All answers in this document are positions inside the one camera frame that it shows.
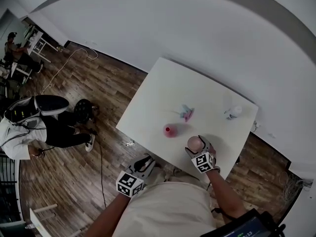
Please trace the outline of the person's beige shirt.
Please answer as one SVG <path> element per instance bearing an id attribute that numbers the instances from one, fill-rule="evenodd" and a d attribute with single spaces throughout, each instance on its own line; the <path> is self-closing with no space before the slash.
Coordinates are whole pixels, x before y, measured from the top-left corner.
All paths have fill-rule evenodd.
<path id="1" fill-rule="evenodd" d="M 216 229 L 206 189 L 187 182 L 150 185 L 131 199 L 113 237 L 200 237 Z"/>

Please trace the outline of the black metal rack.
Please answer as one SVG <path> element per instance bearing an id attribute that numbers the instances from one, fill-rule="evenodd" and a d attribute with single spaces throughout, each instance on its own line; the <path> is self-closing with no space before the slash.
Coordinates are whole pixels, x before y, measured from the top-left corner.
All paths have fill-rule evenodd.
<path id="1" fill-rule="evenodd" d="M 0 154 L 0 224 L 20 221 L 15 161 Z"/>

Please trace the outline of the white board with wooden legs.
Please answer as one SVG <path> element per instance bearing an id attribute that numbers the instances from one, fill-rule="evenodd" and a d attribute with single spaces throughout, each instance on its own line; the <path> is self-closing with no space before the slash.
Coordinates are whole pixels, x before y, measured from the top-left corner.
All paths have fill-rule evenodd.
<path id="1" fill-rule="evenodd" d="M 55 217 L 55 213 L 47 214 L 46 216 L 41 217 L 41 218 L 38 217 L 38 214 L 41 212 L 52 210 L 52 209 L 56 208 L 57 206 L 58 206 L 58 204 L 55 203 L 55 204 L 52 204 L 52 205 L 49 205 L 46 207 L 42 207 L 39 209 L 35 209 L 35 210 L 30 208 L 29 211 L 30 211 L 31 223 L 28 224 L 27 226 L 25 226 L 25 229 L 28 229 L 28 230 L 36 229 L 39 232 L 39 234 L 41 235 L 41 237 L 52 237 L 51 234 L 48 232 L 48 230 L 44 227 L 42 222 L 44 220 Z"/>

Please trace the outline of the pink dimpled glass cup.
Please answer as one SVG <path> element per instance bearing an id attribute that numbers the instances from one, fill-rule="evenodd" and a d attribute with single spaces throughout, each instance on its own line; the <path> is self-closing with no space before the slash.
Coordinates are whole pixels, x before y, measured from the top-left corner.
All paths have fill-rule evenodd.
<path id="1" fill-rule="evenodd" d="M 203 149 L 203 142 L 198 136 L 189 138 L 187 142 L 188 148 L 192 151 L 200 151 Z"/>

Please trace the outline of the white desk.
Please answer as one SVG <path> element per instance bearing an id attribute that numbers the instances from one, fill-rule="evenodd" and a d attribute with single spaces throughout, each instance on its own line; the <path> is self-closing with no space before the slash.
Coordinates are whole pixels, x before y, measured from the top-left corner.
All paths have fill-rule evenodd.
<path id="1" fill-rule="evenodd" d="M 29 25 L 27 30 L 24 32 L 24 38 L 27 43 L 30 44 L 30 48 L 27 49 L 27 53 L 31 55 L 31 53 L 36 54 L 40 58 L 44 59 L 48 63 L 51 63 L 49 59 L 46 58 L 44 54 L 42 54 L 43 48 L 48 45 L 53 48 L 55 51 L 58 51 L 55 47 L 49 44 L 43 37 L 43 32 L 38 30 L 35 25 Z"/>

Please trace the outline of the person's right forearm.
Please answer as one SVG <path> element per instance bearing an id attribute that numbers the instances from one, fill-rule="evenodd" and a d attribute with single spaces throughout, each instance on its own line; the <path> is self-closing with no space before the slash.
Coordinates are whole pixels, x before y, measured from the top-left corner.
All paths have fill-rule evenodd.
<path id="1" fill-rule="evenodd" d="M 229 186 L 216 170 L 206 173 L 214 190 L 218 207 L 233 218 L 239 218 L 247 212 L 239 195 Z"/>

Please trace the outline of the person's left forearm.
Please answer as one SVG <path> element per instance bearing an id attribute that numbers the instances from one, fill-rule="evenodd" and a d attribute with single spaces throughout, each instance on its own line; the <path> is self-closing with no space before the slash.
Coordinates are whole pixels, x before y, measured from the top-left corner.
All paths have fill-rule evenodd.
<path id="1" fill-rule="evenodd" d="M 86 232 L 86 237 L 112 237 L 118 222 L 128 206 L 131 198 L 123 194 L 117 197 L 97 217 Z"/>

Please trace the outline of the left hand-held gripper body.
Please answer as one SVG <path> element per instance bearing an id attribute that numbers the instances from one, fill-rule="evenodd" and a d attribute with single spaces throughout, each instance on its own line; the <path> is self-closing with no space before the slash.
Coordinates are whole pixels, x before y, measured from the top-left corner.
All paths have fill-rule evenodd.
<path id="1" fill-rule="evenodd" d="M 116 180 L 116 189 L 121 194 L 131 198 L 142 191 L 145 180 L 152 172 L 152 167 L 147 166 L 142 171 L 137 171 L 131 165 L 125 171 L 121 171 Z"/>

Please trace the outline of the black round perforated stool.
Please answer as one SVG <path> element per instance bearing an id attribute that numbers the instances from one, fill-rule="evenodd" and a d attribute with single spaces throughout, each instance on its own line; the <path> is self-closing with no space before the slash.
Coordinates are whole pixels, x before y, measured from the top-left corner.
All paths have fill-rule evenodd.
<path id="1" fill-rule="evenodd" d="M 95 122 L 99 113 L 99 106 L 93 104 L 87 99 L 79 100 L 74 108 L 76 121 L 81 124 L 87 124 L 89 121 Z"/>

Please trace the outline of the red pink bottle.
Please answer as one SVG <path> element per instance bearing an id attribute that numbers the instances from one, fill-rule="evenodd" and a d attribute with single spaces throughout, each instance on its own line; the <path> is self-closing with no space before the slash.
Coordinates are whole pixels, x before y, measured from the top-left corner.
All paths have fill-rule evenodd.
<path id="1" fill-rule="evenodd" d="M 163 127 L 163 134 L 167 138 L 175 138 L 183 133 L 181 123 L 168 123 Z"/>

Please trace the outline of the white square table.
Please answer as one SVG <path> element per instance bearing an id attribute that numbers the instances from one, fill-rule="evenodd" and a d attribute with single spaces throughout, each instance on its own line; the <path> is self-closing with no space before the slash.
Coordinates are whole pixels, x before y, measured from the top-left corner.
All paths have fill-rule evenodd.
<path id="1" fill-rule="evenodd" d="M 195 111 L 188 122 L 171 111 L 182 104 Z M 227 120 L 224 112 L 242 106 L 238 118 Z M 220 174 L 227 178 L 248 138 L 258 107 L 216 81 L 160 58 L 130 101 L 116 128 L 171 165 L 207 182 L 185 152 L 189 138 L 204 136 L 216 150 Z M 183 133 L 167 138 L 163 127 L 181 123 Z"/>

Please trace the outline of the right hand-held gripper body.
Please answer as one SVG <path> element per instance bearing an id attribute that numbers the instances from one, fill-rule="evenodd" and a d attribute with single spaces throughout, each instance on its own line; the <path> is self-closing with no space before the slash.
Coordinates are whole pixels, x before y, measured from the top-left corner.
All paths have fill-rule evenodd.
<path id="1" fill-rule="evenodd" d="M 220 167 L 217 166 L 216 151 L 212 145 L 207 149 L 203 149 L 197 156 L 192 158 L 192 163 L 200 173 L 212 170 L 220 172 Z"/>

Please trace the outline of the small clear white-capped bottle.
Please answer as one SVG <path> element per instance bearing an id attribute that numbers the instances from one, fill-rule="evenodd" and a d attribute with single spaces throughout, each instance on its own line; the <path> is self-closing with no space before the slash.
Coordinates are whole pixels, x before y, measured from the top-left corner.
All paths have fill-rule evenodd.
<path id="1" fill-rule="evenodd" d="M 224 112 L 227 120 L 233 120 L 238 118 L 242 113 L 242 106 L 232 106 Z"/>

